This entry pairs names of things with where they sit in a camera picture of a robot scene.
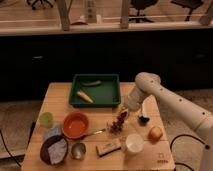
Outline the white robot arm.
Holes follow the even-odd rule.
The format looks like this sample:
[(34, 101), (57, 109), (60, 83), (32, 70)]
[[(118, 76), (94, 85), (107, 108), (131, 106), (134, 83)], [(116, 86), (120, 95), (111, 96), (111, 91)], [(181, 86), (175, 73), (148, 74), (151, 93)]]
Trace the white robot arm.
[(213, 113), (163, 87), (157, 74), (147, 72), (136, 75), (135, 86), (123, 104), (136, 112), (150, 95), (165, 103), (205, 142), (199, 171), (213, 171)]

